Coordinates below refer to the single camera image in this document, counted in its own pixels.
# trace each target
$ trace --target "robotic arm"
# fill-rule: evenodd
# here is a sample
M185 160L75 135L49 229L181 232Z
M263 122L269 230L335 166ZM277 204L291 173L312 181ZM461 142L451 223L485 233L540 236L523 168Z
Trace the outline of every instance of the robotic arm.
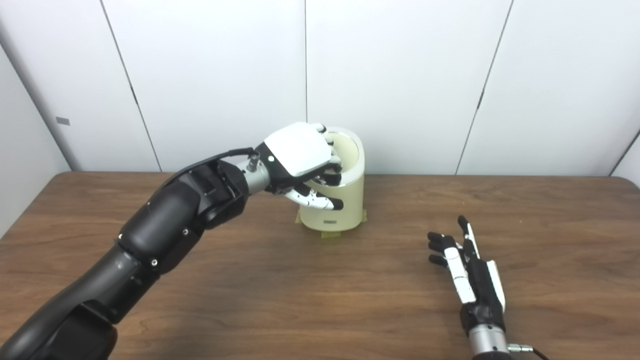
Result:
M325 131L295 123L255 149L228 151L171 176L122 227L111 250L0 347L0 359L107 359L117 340L114 325L205 230L240 215L251 194L267 190L305 206L342 209L341 200L304 184L339 178L340 158ZM231 156L247 160L233 165L224 160Z
M460 321L467 333L473 360L513 360L511 352L533 352L548 360L529 345L507 344L502 314L506 300L495 261L480 258L476 237L464 216L458 217L464 233L462 245L452 236L428 233L429 248L438 254L429 261L449 269L462 308Z

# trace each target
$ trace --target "cylindrical container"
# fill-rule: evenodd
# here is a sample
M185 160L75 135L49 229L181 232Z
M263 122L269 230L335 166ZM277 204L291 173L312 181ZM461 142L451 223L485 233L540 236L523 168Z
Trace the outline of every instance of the cylindrical container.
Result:
M333 138L333 148L342 160L342 180L338 186L307 182L311 188L328 197L344 202L342 210L321 210L300 206L300 220L318 231L345 231L362 222L362 197L364 194L364 148L353 132L341 127L327 127Z

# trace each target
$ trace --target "fingertip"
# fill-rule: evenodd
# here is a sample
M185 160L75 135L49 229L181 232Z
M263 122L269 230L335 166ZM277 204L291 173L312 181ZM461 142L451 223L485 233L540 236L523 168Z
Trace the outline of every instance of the fingertip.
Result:
M444 248L442 247L442 244L436 241L429 241L428 247L429 249L436 252L444 252Z
M449 266L449 264L447 263L447 260L439 255L433 255L433 254L429 255L429 262L432 264L440 265L445 268Z
M448 249L449 247L458 248L458 243L456 243L456 239L451 235L445 235L442 237L442 247L444 249Z
M333 209L334 210L342 210L342 209L344 209L344 201L342 201L340 199L331 199L331 202L333 203Z
M443 234L434 233L433 231L428 232L427 239L431 241L440 242L442 241Z
M324 125L322 125L320 123L313 124L313 126L316 128L316 131L318 133L324 134L324 132L326 131L326 126L324 126Z
M458 225L460 225L460 227L464 231L467 231L467 226L469 225L469 221L467 221L467 218L465 218L464 215L460 215L458 216Z
M333 138L330 137L329 134L327 134L327 133L321 133L321 134L324 136L324 140L326 141L326 143L329 146L333 146L333 144L334 144Z

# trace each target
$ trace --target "black fingertip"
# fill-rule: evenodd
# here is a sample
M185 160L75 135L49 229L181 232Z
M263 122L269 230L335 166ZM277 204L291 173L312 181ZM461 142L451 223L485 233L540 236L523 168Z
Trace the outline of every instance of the black fingertip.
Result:
M331 202L333 203L333 209L334 210L342 210L344 209L344 202L340 199L331 199Z
M442 238L442 248L448 249L450 247L458 248L458 243L456 243L456 240L453 238L453 236L445 235Z
M307 184L297 184L296 186L293 187L293 190L296 190L297 192L300 193L300 195L307 197L309 196L309 194L311 193L311 187L309 187L309 185Z
M427 239L429 239L429 241L435 241L435 242L438 242L438 243L440 243L442 241L443 237L444 237L443 234L434 233L433 231L430 231L427 234Z
M458 225L460 225L465 235L469 235L469 222L467 221L467 218L465 218L463 215L458 216Z
M442 247L442 244L440 242L437 241L429 241L429 249L433 250L433 251L437 251L437 252L444 252L444 248Z
M443 267L449 266L449 264L447 263L447 260L439 255L429 255L429 262L432 264L443 266Z
M342 174L322 174L320 178L322 178L328 186L338 186L342 181Z

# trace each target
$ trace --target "cable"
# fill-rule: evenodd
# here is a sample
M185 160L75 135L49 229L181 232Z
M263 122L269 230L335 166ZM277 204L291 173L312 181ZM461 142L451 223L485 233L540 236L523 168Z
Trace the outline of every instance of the cable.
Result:
M198 161L197 163L191 164L186 168L183 168L182 170L176 172L174 175L172 175L171 177L169 177L159 188L158 190L156 190L156 192L154 193L154 195L160 191L160 189L164 188L165 186L169 185L171 182L173 182L174 180L176 180L178 177L183 176L184 174L188 173L190 170L193 170L196 167L205 165L207 163L210 163L214 160L219 160L222 158L228 158L230 156L238 156L238 155L252 155L255 154L255 150L253 150L253 147L245 147L245 148L241 148L241 149L234 149L234 150L229 150L227 152L223 152L222 154L218 154L218 155L214 155L211 156L208 159L204 159L201 161Z
M540 357L542 360L549 360L544 354L542 354L538 349L533 348L533 353Z

